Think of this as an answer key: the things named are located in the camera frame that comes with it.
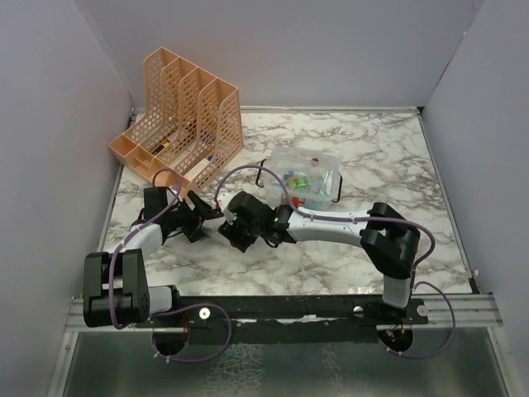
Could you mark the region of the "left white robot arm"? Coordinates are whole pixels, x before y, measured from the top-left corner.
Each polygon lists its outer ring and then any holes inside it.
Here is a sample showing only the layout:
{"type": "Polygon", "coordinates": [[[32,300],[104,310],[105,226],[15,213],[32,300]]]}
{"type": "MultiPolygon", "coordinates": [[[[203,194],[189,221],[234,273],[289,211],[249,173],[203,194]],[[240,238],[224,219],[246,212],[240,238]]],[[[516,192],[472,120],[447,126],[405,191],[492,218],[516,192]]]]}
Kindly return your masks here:
{"type": "Polygon", "coordinates": [[[155,316],[161,324],[177,324],[183,314],[179,292],[173,285],[150,287],[145,260],[171,237],[184,235],[190,242],[206,236],[203,224],[222,218],[193,191],[191,202],[168,198],[164,187],[143,191],[144,206],[131,230],[115,247],[93,252],[84,260],[83,320],[87,327],[122,329],[155,316]]]}

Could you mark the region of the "clear plastic medicine box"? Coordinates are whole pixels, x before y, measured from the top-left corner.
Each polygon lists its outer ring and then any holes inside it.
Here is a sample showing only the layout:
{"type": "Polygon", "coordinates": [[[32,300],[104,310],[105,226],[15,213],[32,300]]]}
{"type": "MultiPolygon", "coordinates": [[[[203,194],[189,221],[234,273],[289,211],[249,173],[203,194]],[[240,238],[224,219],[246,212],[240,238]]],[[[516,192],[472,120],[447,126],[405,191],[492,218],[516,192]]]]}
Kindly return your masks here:
{"type": "Polygon", "coordinates": [[[297,207],[320,211],[341,200],[343,177],[340,161],[334,155],[277,146],[260,166],[275,174],[271,176],[260,170],[255,181],[264,188],[265,202],[272,208],[286,204],[287,197],[297,207]]]}

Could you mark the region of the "clear teal sachet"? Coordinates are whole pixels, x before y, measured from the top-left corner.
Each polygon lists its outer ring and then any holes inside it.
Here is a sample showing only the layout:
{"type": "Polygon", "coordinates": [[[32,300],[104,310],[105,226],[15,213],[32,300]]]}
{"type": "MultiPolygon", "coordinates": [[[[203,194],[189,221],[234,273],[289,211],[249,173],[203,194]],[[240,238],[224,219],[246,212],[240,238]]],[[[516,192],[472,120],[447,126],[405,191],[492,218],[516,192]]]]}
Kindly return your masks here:
{"type": "Polygon", "coordinates": [[[322,186],[320,189],[320,194],[325,195],[328,197],[332,196],[332,186],[333,186],[333,179],[334,179],[334,171],[328,170],[323,176],[322,176],[322,186]]]}

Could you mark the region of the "green small medicine box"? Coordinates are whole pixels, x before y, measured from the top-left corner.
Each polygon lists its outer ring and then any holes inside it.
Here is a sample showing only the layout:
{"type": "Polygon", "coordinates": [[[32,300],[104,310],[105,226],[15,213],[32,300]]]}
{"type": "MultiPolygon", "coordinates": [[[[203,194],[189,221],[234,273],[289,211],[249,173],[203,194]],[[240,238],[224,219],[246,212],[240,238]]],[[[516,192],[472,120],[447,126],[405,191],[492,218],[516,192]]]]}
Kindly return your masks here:
{"type": "Polygon", "coordinates": [[[304,189],[308,186],[309,183],[305,176],[290,177],[288,179],[288,187],[290,189],[304,189]]]}

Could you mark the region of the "clear teal blister packs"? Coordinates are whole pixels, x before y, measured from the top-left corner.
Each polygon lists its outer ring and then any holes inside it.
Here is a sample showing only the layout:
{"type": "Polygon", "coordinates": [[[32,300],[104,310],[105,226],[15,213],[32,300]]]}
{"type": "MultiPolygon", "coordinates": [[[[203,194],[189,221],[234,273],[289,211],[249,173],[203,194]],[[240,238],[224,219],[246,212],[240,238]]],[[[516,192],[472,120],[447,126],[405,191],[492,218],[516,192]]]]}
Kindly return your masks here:
{"type": "Polygon", "coordinates": [[[305,206],[316,210],[327,210],[333,200],[324,184],[311,184],[305,189],[305,206]]]}

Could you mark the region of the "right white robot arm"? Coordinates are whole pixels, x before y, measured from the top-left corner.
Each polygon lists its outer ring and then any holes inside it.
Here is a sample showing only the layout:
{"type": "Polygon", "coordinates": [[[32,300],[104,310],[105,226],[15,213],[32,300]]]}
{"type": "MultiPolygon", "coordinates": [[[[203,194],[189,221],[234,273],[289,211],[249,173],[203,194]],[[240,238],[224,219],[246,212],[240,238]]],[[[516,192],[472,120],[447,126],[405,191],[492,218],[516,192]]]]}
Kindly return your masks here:
{"type": "Polygon", "coordinates": [[[363,249],[384,277],[381,317],[399,323],[409,314],[412,270],[421,233],[385,203],[366,212],[332,213],[282,204],[271,208],[246,192],[221,194],[217,208],[225,217],[218,232],[246,251],[257,239],[276,248],[282,243],[333,242],[363,249]]]}

